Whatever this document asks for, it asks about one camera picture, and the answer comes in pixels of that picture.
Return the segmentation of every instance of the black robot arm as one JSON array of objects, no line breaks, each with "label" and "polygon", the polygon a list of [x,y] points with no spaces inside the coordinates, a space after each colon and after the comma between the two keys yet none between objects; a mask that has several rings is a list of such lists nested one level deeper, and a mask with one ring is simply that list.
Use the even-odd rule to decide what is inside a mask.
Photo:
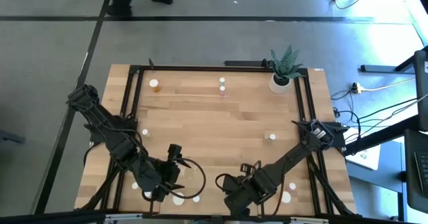
[{"label": "black robot arm", "polygon": [[[177,164],[189,168],[190,166],[182,158],[181,146],[176,144],[169,146],[167,161],[150,157],[147,149],[142,145],[141,135],[135,131],[135,126],[130,127],[126,119],[109,113],[100,104],[97,90],[93,86],[83,85],[76,89],[68,96],[67,104],[86,118],[92,136],[95,135],[95,139],[105,142],[110,156],[117,164],[112,171],[112,176],[107,176],[102,187],[108,187],[114,175],[122,169],[133,173],[143,192],[153,192],[151,201],[163,201],[165,195],[169,193],[174,195],[173,190],[183,188],[175,184],[180,173]],[[100,195],[96,194],[93,198],[88,209],[94,207]]]},{"label": "black robot arm", "polygon": [[[323,123],[317,120],[293,123],[297,124],[300,130],[304,132],[303,138],[283,157],[275,163],[265,165],[263,168],[260,167],[260,161],[254,166],[242,164],[241,171],[245,172],[245,176],[233,177],[227,174],[224,175],[225,178],[221,189],[227,195],[224,201],[232,215],[248,216],[248,205],[251,203],[260,205],[275,195],[277,187],[284,181],[284,175],[290,169],[307,156],[312,156],[313,151],[326,150],[332,145],[334,135]],[[335,195],[328,182],[320,174],[320,170],[314,164],[314,161],[310,162],[310,168],[312,171],[317,172],[317,178],[323,180],[320,182],[323,186],[326,185],[325,188],[329,190],[329,193]],[[336,195],[333,203],[338,209],[343,210],[341,213],[352,214]]]}]

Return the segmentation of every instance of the black stand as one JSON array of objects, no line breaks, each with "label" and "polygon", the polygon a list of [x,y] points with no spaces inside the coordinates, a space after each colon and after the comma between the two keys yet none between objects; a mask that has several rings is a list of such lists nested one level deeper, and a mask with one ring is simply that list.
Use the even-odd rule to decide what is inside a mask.
[{"label": "black stand", "polygon": [[[425,46],[422,51],[428,52],[428,46]],[[412,55],[409,59],[404,61],[399,66],[376,66],[376,65],[362,65],[361,72],[364,73],[382,73],[382,74],[414,74],[415,70],[412,68],[415,63],[415,56]]]}]

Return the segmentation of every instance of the black metal frame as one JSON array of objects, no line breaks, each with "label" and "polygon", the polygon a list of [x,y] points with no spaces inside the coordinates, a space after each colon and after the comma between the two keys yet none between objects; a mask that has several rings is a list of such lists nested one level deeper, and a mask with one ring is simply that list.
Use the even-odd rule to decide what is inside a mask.
[{"label": "black metal frame", "polygon": [[[428,46],[425,46],[422,50],[428,52]],[[361,65],[361,72],[381,74],[415,74],[415,70],[412,68],[414,63],[415,55],[412,55],[398,66]]]},{"label": "black metal frame", "polygon": [[[252,65],[258,63],[260,65],[261,62],[252,62]],[[136,94],[134,96],[134,101],[133,101],[133,105],[132,105],[132,111],[135,113],[136,111],[136,107],[138,106],[138,99],[137,97],[140,96],[139,92],[140,92],[140,87],[141,87],[141,82],[142,82],[142,76],[145,70],[174,70],[174,71],[215,71],[215,72],[272,72],[271,70],[267,69],[267,68],[262,68],[262,67],[211,67],[211,66],[202,66],[202,67],[191,67],[191,66],[154,66],[152,64],[152,62],[150,61],[150,66],[131,66],[132,69],[134,68],[138,68],[138,82],[137,83],[137,87],[136,87]],[[308,75],[308,71],[307,69],[299,69],[298,70],[301,74],[304,75]],[[130,74],[128,75],[128,81],[127,81],[127,87],[126,87],[126,91],[124,93],[124,99],[122,101],[122,109],[121,110],[125,110],[126,109],[126,105],[127,105],[127,101],[128,101],[128,97],[129,97],[129,92],[130,92],[130,85],[132,84],[132,78],[134,74],[131,73],[136,73],[136,72],[132,72],[130,71]],[[305,115],[304,115],[304,107],[303,107],[303,101],[302,101],[302,93],[301,93],[301,89],[300,89],[300,81],[298,79],[294,80],[296,83],[296,98],[298,101],[298,107],[299,107],[299,113],[300,113],[300,119],[304,120]],[[304,78],[305,81],[305,85],[306,85],[306,94],[308,96],[308,104],[310,106],[310,112],[313,116],[315,116],[315,111],[313,109],[314,105],[313,105],[313,99],[312,99],[312,95],[311,95],[311,91],[310,91],[310,85],[309,85],[309,78],[308,76]],[[57,167],[59,166],[60,162],[53,162],[51,165],[56,165]],[[320,162],[319,164],[320,166],[324,165],[324,161]],[[297,217],[295,215],[276,215],[273,217],[269,217],[268,219],[264,219],[264,218],[260,218],[258,216],[250,216],[248,218],[246,218],[248,221],[255,221],[255,222],[263,222],[263,221],[282,221],[282,222],[290,222],[290,221],[296,221],[297,218],[317,218],[317,219],[328,219],[330,221],[330,223],[348,223],[348,224],[359,224],[361,223],[362,220],[364,220],[364,222],[366,223],[393,223],[390,221],[383,221],[383,220],[376,220],[376,219],[368,219],[368,218],[362,218],[360,216],[357,215],[353,215],[353,216],[343,216],[343,215],[333,215],[333,214],[329,214],[329,213],[321,213],[320,212],[320,204],[319,204],[319,198],[318,198],[318,189],[316,186],[316,182],[314,180],[314,182],[311,182],[311,191],[313,194],[313,199],[314,199],[314,208],[315,210],[319,210],[315,212],[314,216],[303,216],[303,217]],[[127,214],[127,213],[131,213],[131,212],[120,212],[119,211],[119,204],[120,204],[120,195],[122,192],[122,185],[120,183],[118,183],[118,187],[116,188],[116,192],[115,192],[115,199],[117,199],[117,201],[115,202],[115,208],[113,209],[105,209],[105,210],[98,210],[98,211],[94,211],[95,213],[109,213],[109,214]],[[53,215],[56,216],[56,214],[58,214],[58,218],[62,217],[62,214],[66,215],[67,218],[70,220],[69,216],[73,216],[74,218],[76,218],[76,220],[80,220],[80,219],[84,219],[84,217],[81,217],[81,215],[84,215],[84,213],[79,212],[79,211],[75,211],[73,213],[54,213]],[[153,202],[150,204],[150,212],[143,212],[143,213],[138,213],[136,216],[138,216],[139,218],[146,218],[146,219],[206,219],[206,220],[212,220],[215,221],[216,223],[218,222],[223,222],[223,221],[239,221],[239,217],[232,217],[231,215],[159,215],[156,213],[153,213]],[[94,221],[100,221],[102,216],[101,215],[97,215],[96,218],[98,219],[93,219]],[[21,218],[28,218],[28,219],[43,219],[43,216],[24,216],[24,217],[6,217],[6,220],[16,220],[16,219],[21,219]]]},{"label": "black metal frame", "polygon": [[[172,71],[214,71],[214,72],[272,72],[272,70],[268,69],[268,68],[263,68],[260,67],[260,63],[261,62],[257,62],[259,67],[223,67],[223,66],[154,66],[150,61],[150,65],[149,66],[130,66],[130,70],[129,70],[129,74],[128,74],[128,79],[126,81],[126,87],[125,87],[125,92],[124,92],[124,97],[123,97],[123,101],[122,101],[122,107],[121,107],[121,111],[120,111],[120,115],[123,117],[125,116],[125,111],[126,111],[126,107],[127,107],[127,103],[128,103],[128,99],[129,99],[129,94],[130,94],[130,88],[132,85],[132,79],[134,77],[134,75],[136,73],[138,73],[138,79],[137,79],[137,83],[136,83],[136,89],[135,89],[135,95],[134,95],[134,100],[133,100],[133,104],[132,104],[132,111],[130,113],[130,115],[133,118],[136,118],[136,109],[138,107],[138,99],[140,98],[140,89],[141,89],[141,85],[142,85],[142,77],[144,74],[145,70],[156,70],[156,71],[165,71],[165,70],[172,70]],[[313,103],[313,99],[312,99],[312,93],[310,91],[310,82],[309,82],[309,77],[308,77],[308,71],[307,69],[299,69],[298,70],[302,75],[305,75],[306,77],[304,77],[304,83],[305,83],[305,89],[306,89],[306,96],[308,99],[308,105],[310,108],[310,115],[311,118],[315,117],[315,109],[314,109],[314,103]],[[300,89],[300,83],[298,79],[295,79],[295,83],[296,84],[296,97],[297,97],[297,101],[298,101],[298,108],[299,108],[299,113],[300,113],[300,120],[305,120],[305,113],[304,113],[304,106],[303,106],[303,101],[302,101],[302,93],[301,93],[301,89]],[[324,173],[323,175],[326,177],[326,167],[325,167],[325,162],[324,162],[324,157],[321,155],[318,157],[318,161],[319,161],[319,165],[321,170],[324,169]],[[309,172],[309,176],[310,176],[310,187],[311,187],[311,192],[312,192],[312,199],[313,199],[313,204],[314,204],[314,210],[315,210],[315,214],[321,214],[321,208],[320,208],[320,200],[318,197],[318,189],[316,186],[316,179],[314,176],[314,173],[308,168],[308,172]],[[116,191],[115,191],[115,196],[114,196],[114,206],[113,209],[114,210],[118,210],[119,209],[119,204],[120,204],[120,196],[122,193],[122,188],[123,188],[123,177],[118,178],[118,182],[117,182],[117,187],[116,187]],[[332,203],[331,200],[328,198],[327,194],[325,194],[326,197],[326,203],[329,203],[329,205],[331,205],[331,209],[328,208],[327,205],[327,210],[329,214],[333,214],[333,209],[332,209]],[[101,206],[101,208],[107,208],[106,204]],[[264,213],[264,206],[261,205],[261,212]],[[212,219],[213,217],[215,218],[220,218],[223,221],[228,221],[228,220],[234,220],[235,217],[232,216],[224,216],[224,215],[158,215],[153,211],[153,202],[150,202],[150,211],[148,213],[142,213],[144,215],[145,218],[168,218],[170,217],[171,219],[180,219],[181,217],[184,219]],[[284,215],[276,215],[275,220],[277,221],[289,221],[291,216],[284,216]],[[254,220],[254,221],[262,221],[263,219],[256,217],[256,216],[252,216],[250,219]]]}]

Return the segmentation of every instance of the metal bracket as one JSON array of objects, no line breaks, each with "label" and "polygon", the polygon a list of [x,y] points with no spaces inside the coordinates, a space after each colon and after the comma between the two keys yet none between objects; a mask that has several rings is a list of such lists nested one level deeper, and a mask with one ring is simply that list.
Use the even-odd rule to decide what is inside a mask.
[{"label": "metal bracket", "polygon": [[106,221],[135,220],[135,219],[142,219],[142,213],[106,215]]},{"label": "metal bracket", "polygon": [[290,223],[328,224],[328,220],[309,217],[292,217]]}]

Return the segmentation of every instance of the white dot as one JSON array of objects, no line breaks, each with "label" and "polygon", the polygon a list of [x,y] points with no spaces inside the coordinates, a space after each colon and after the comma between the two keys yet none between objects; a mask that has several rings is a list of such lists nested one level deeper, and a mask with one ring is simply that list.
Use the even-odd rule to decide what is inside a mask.
[{"label": "white dot", "polygon": [[133,184],[132,184],[132,188],[133,188],[134,190],[137,190],[137,189],[138,189],[138,183],[133,183]]},{"label": "white dot", "polygon": [[180,197],[176,197],[176,196],[173,197],[173,203],[176,205],[182,205],[184,202],[185,202],[185,200],[180,198]]},{"label": "white dot", "polygon": [[198,203],[200,200],[201,200],[201,198],[199,196],[193,197],[193,201],[196,203]]},{"label": "white dot", "polygon": [[289,194],[288,191],[284,191],[282,193],[282,199],[281,202],[282,203],[289,203],[290,201],[292,201],[292,196]]},{"label": "white dot", "polygon": [[150,87],[154,88],[159,85],[159,82],[158,80],[151,80],[148,84]]}]

